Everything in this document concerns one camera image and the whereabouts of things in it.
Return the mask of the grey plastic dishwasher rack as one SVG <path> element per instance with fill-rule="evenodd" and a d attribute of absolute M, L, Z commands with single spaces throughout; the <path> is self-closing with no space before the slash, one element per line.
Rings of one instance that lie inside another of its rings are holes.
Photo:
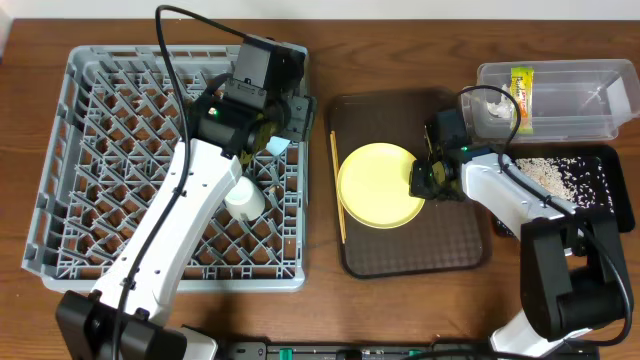
<path fill-rule="evenodd" d="M 123 251 L 169 168 L 177 104 L 155 46 L 80 46 L 69 55 L 22 266 L 56 292 L 89 291 Z M 308 146 L 257 154 L 246 170 L 266 207 L 239 222 L 219 209 L 182 293 L 302 287 Z"/>

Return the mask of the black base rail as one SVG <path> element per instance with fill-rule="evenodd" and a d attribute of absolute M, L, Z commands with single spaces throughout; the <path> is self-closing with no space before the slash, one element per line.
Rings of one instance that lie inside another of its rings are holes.
<path fill-rule="evenodd" d="M 222 342 L 215 360 L 390 360 L 420 353 L 444 352 L 438 359 L 488 359 L 487 341 L 437 340 L 430 344 Z"/>

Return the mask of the spilled rice food waste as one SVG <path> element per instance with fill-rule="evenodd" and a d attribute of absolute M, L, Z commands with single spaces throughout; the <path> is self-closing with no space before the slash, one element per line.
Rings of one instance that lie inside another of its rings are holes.
<path fill-rule="evenodd" d="M 596 157 L 521 158 L 515 164 L 554 196 L 581 208 L 614 212 L 607 176 Z"/>

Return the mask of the white cup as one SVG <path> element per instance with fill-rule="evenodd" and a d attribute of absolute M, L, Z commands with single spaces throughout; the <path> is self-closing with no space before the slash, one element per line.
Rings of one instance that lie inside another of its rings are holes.
<path fill-rule="evenodd" d="M 238 221 L 256 220 L 266 206 L 262 191 L 245 176 L 225 196 L 224 203 L 229 214 Z"/>

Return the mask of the wooden chopstick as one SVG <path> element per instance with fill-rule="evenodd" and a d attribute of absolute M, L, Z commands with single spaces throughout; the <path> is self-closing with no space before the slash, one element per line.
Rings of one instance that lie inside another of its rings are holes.
<path fill-rule="evenodd" d="M 344 216 L 344 208 L 342 206 L 340 196 L 338 193 L 339 190 L 339 158 L 338 158 L 338 148 L 337 148 L 337 140 L 335 131 L 331 131 L 329 134 L 330 140 L 330 150 L 331 150 L 331 160 L 332 160 L 332 169 L 334 174 L 334 185 L 336 191 L 336 204 L 337 204 L 337 214 L 338 214 L 338 223 L 339 223 L 339 231 L 340 231 L 340 239 L 341 243 L 344 245 L 346 242 L 346 223 Z"/>

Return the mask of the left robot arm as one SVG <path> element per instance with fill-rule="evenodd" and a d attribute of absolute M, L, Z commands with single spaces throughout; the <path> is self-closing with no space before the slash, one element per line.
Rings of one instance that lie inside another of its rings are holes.
<path fill-rule="evenodd" d="M 181 109 L 184 133 L 167 174 L 124 251 L 82 295 L 68 291 L 55 317 L 74 359 L 213 359 L 217 342 L 167 327 L 195 247 L 243 169 L 271 137 L 308 138 L 309 52 L 246 35 L 232 72 Z"/>

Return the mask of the black rectangular tray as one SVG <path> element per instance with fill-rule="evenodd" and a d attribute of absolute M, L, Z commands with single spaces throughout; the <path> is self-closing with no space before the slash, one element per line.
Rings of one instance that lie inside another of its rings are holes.
<path fill-rule="evenodd" d="M 621 233 L 629 233 L 635 227 L 635 217 L 626 188 L 624 174 L 617 152 L 604 144 L 587 144 L 573 146 L 553 146 L 550 144 L 535 144 L 518 146 L 508 152 L 513 160 L 521 158 L 552 158 L 552 157 L 596 157 L 607 176 L 609 189 L 613 199 L 617 225 Z"/>

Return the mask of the green yellow snack wrapper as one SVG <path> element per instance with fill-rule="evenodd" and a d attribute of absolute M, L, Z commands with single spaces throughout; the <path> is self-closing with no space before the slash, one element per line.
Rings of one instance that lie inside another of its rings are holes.
<path fill-rule="evenodd" d="M 510 94 L 517 102 L 520 113 L 518 132 L 526 135 L 534 133 L 531 121 L 534 69 L 515 67 L 511 69 Z"/>

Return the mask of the yellow round plate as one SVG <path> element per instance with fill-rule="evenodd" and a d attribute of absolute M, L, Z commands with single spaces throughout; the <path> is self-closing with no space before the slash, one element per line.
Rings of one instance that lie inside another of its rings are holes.
<path fill-rule="evenodd" d="M 346 212 L 375 229 L 393 229 L 413 220 L 425 201 L 410 194 L 416 157 L 391 143 L 370 143 L 350 153 L 340 166 L 337 195 Z"/>

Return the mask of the dark brown serving tray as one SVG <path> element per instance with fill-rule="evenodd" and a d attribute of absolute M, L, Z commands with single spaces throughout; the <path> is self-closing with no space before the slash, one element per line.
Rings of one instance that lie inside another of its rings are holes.
<path fill-rule="evenodd" d="M 443 87 L 389 90 L 335 97 L 326 110 L 336 133 L 339 165 L 357 148 L 391 143 L 426 157 L 424 125 L 452 100 Z M 358 279 L 477 268 L 491 256 L 485 211 L 470 200 L 427 200 L 408 224 L 374 229 L 344 211 L 346 242 L 338 231 L 343 268 Z"/>

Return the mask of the clear plastic bin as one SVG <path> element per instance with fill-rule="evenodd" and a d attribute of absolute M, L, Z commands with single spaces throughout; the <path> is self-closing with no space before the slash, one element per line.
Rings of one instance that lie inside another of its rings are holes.
<path fill-rule="evenodd" d="M 458 109 L 471 136 L 502 143 L 516 121 L 492 116 L 487 103 L 498 103 L 510 89 L 511 69 L 534 69 L 531 121 L 534 133 L 516 143 L 606 141 L 619 127 L 639 117 L 639 77 L 626 59 L 498 62 L 480 65 L 482 88 L 461 96 Z M 498 87 L 498 92 L 483 87 Z"/>

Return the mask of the white tissue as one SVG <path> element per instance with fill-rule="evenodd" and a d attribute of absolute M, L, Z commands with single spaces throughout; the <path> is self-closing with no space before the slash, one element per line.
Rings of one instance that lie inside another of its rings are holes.
<path fill-rule="evenodd" d="M 515 116 L 515 106 L 512 101 L 504 94 L 500 94 L 498 103 L 487 103 L 489 113 L 500 119 L 512 119 Z"/>

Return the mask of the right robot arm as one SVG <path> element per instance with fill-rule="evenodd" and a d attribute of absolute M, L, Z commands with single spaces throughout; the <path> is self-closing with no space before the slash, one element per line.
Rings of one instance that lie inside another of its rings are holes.
<path fill-rule="evenodd" d="M 454 109 L 426 121 L 424 141 L 411 196 L 473 200 L 520 241 L 522 309 L 493 332 L 488 357 L 542 359 L 562 346 L 597 349 L 628 336 L 633 293 L 613 214 L 554 196 L 504 149 L 473 143 Z"/>

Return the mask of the light blue bowl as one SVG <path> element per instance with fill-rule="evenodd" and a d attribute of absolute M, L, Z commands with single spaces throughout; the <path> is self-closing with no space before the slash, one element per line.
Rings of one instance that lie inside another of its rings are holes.
<path fill-rule="evenodd" d="M 266 144 L 265 150 L 269 152 L 272 156 L 279 156 L 282 152 L 284 152 L 290 144 L 290 140 L 273 136 L 270 138 L 269 142 Z"/>

